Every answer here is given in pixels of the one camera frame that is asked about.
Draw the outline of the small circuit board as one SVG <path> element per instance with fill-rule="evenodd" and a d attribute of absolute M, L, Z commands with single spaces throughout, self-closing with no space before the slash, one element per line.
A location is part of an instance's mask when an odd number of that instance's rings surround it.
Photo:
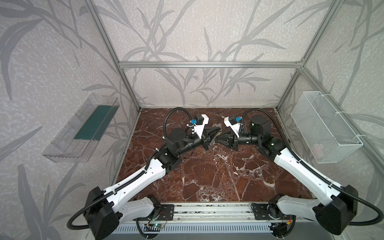
<path fill-rule="evenodd" d="M 150 221 L 145 225 L 146 232 L 160 232 L 167 225 L 166 221 Z"/>
<path fill-rule="evenodd" d="M 295 224 L 294 223 L 279 223 L 270 226 L 271 235 L 276 239 L 284 239 L 287 235 L 289 235 Z"/>

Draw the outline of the small circuit board left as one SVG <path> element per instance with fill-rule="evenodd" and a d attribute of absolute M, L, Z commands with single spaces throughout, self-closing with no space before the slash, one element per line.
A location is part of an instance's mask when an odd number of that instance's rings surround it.
<path fill-rule="evenodd" d="M 167 225 L 166 221 L 150 221 L 145 225 L 146 232 L 160 232 Z"/>

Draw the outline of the clear plastic wall tray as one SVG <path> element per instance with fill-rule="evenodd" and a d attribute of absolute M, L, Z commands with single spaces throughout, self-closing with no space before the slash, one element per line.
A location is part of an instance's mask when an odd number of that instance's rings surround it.
<path fill-rule="evenodd" d="M 54 163 L 86 163 L 120 107 L 119 98 L 90 94 L 43 151 Z"/>

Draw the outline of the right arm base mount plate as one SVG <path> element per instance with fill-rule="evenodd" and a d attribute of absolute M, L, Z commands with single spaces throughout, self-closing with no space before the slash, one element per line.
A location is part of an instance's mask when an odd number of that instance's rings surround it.
<path fill-rule="evenodd" d="M 256 220 L 288 222 L 292 219 L 291 215 L 283 214 L 275 204 L 251 203 L 251 210 Z"/>

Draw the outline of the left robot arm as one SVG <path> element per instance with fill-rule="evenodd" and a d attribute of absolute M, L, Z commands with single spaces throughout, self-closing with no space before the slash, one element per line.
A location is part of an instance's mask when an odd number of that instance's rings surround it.
<path fill-rule="evenodd" d="M 132 203 L 129 201 L 144 188 L 176 169 L 182 162 L 183 154 L 199 146 L 207 150 L 220 131 L 219 127 L 204 127 L 201 135 L 193 133 L 187 136 L 185 130 L 173 129 L 144 167 L 104 190 L 99 187 L 92 189 L 83 216 L 95 239 L 105 239 L 125 221 L 150 216 L 160 206 L 155 198 L 144 197 Z"/>

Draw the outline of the aluminium frame corner post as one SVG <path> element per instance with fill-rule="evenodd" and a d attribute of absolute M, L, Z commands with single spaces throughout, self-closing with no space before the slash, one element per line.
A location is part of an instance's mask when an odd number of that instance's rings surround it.
<path fill-rule="evenodd" d="M 119 62 L 117 55 L 113 49 L 112 43 L 111 43 L 111 41 L 107 35 L 107 32 L 103 26 L 102 19 L 99 16 L 96 5 L 91 0 L 85 0 L 85 4 L 86 4 L 86 7 L 88 8 L 88 11 L 89 11 L 92 19 L 93 19 L 94 24 L 96 25 L 96 28 L 97 28 L 97 30 L 98 30 L 101 38 L 102 38 L 102 41 L 103 41 L 105 47 L 107 48 L 107 51 L 108 51 L 108 53 L 112 59 L 113 66 L 115 67 L 119 77 L 123 81 L 124 86 L 127 89 L 128 93 L 129 93 L 129 95 L 130 95 L 130 97 L 131 97 L 131 99 L 135 105 L 135 108 L 138 111 L 140 111 L 141 107 L 139 105 L 139 102 L 138 102 L 138 100 L 137 100 L 137 98 L 136 98 L 136 96 L 132 90 L 132 87 L 129 84 L 129 81 L 128 81 L 126 75 L 124 74 L 123 70 L 120 68 L 120 65 L 119 65 L 120 62 Z"/>
<path fill-rule="evenodd" d="M 324 19 L 322 20 L 318 30 L 316 31 L 313 39 L 311 40 L 307 50 L 305 51 L 301 61 L 299 62 L 299 66 L 295 69 L 295 72 L 293 76 L 291 77 L 291 80 L 286 87 L 282 97 L 280 98 L 278 105 L 276 107 L 276 111 L 279 111 L 281 107 L 283 106 L 284 101 L 287 99 L 291 89 L 294 87 L 299 75 L 300 75 L 300 70 L 304 69 L 307 62 L 309 61 L 310 57 L 314 53 L 317 45 L 320 43 L 323 35 L 325 34 L 327 28 L 331 25 L 332 21 L 336 17 L 337 13 L 339 12 L 342 4 L 344 1 L 342 0 L 336 0 L 336 1 L 331 1 L 331 4 L 329 6 L 329 9 L 327 13 L 325 14 Z"/>

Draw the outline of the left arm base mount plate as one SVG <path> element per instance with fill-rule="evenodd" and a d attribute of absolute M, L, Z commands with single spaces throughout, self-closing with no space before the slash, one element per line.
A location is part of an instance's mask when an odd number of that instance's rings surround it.
<path fill-rule="evenodd" d="M 175 213 L 175 205 L 162 204 L 150 213 L 148 217 L 138 218 L 139 221 L 172 221 Z"/>

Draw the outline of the aluminium frame horizontal bar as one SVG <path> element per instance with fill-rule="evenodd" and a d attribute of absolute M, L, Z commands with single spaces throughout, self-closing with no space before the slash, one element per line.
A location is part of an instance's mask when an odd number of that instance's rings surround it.
<path fill-rule="evenodd" d="M 121 69 L 131 68 L 282 68 L 297 69 L 299 62 L 120 62 Z"/>

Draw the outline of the aluminium frame corner post left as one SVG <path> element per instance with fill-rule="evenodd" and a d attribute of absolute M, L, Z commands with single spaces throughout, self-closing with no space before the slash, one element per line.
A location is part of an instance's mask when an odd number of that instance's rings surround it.
<path fill-rule="evenodd" d="M 124 86 L 127 89 L 128 93 L 129 93 L 129 95 L 130 95 L 130 97 L 131 97 L 131 99 L 135 105 L 135 108 L 138 111 L 140 111 L 141 107 L 139 105 L 139 102 L 138 102 L 138 100 L 137 100 L 137 98 L 136 98 L 136 96 L 132 90 L 132 87 L 129 84 L 129 81 L 128 81 L 126 75 L 124 74 L 123 70 L 120 68 L 120 65 L 119 65 L 120 62 L 119 62 L 117 55 L 113 49 L 112 43 L 111 43 L 111 41 L 107 35 L 107 32 L 103 26 L 102 19 L 99 16 L 96 5 L 91 0 L 85 0 L 85 4 L 86 4 L 86 7 L 88 8 L 88 11 L 89 11 L 92 19 L 93 19 L 94 24 L 96 25 L 96 28 L 97 28 L 97 30 L 98 30 L 101 38 L 102 38 L 102 41 L 103 41 L 105 47 L 107 48 L 107 51 L 108 51 L 108 53 L 112 59 L 113 66 L 115 67 L 119 77 L 123 81 Z"/>

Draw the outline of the aluminium mounting rail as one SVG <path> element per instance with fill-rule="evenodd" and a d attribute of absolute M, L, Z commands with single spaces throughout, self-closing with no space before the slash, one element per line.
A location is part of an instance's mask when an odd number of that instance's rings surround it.
<path fill-rule="evenodd" d="M 275 204 L 285 215 L 294 215 L 310 221 L 316 221 L 316 215 L 326 208 L 318 200 L 307 200 L 283 196 Z M 118 205 L 113 202 L 99 203 L 85 213 L 84 218 L 90 225 L 111 223 L 119 225 L 138 218 L 148 217 L 155 207 L 160 207 L 155 198 L 144 197 L 140 200 Z M 174 203 L 175 213 L 172 221 L 253 221 L 251 203 Z"/>

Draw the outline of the small circuit board right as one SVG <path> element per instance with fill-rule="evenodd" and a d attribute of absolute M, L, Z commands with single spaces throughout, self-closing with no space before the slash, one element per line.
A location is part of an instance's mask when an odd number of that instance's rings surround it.
<path fill-rule="evenodd" d="M 271 235 L 276 239 L 284 239 L 287 235 L 289 235 L 295 224 L 294 223 L 279 223 L 270 226 Z"/>

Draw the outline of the aluminium frame corner post right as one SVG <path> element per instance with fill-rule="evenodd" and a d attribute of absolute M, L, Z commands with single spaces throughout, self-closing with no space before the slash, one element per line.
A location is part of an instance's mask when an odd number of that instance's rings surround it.
<path fill-rule="evenodd" d="M 299 66 L 295 69 L 295 72 L 293 76 L 291 77 L 291 80 L 286 87 L 282 97 L 280 98 L 278 105 L 276 107 L 276 111 L 279 111 L 281 107 L 283 106 L 284 101 L 287 99 L 291 89 L 294 87 L 299 75 L 300 75 L 300 70 L 304 69 L 307 62 L 309 61 L 310 57 L 314 53 L 317 45 L 320 43 L 323 35 L 325 34 L 327 28 L 331 25 L 332 21 L 336 17 L 337 13 L 339 12 L 342 4 L 344 1 L 342 0 L 336 0 L 336 1 L 331 1 L 331 4 L 329 6 L 329 9 L 327 13 L 325 14 L 324 19 L 322 20 L 318 30 L 316 31 L 313 39 L 311 40 L 307 50 L 305 51 L 301 61 L 299 62 Z"/>

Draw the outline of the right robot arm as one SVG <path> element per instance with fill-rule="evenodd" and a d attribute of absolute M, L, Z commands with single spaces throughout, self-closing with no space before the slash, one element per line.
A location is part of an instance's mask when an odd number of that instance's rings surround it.
<path fill-rule="evenodd" d="M 316 221 L 333 235 L 340 235 L 351 223 L 358 209 L 358 202 L 352 196 L 357 197 L 358 191 L 332 181 L 295 157 L 284 141 L 271 136 L 271 123 L 265 116 L 254 116 L 251 131 L 245 134 L 241 133 L 241 117 L 226 117 L 224 123 L 230 130 L 217 138 L 218 143 L 235 151 L 240 145 L 254 145 L 261 155 L 288 171 L 315 196 L 313 200 L 305 200 L 277 195 L 270 200 L 274 211 Z"/>

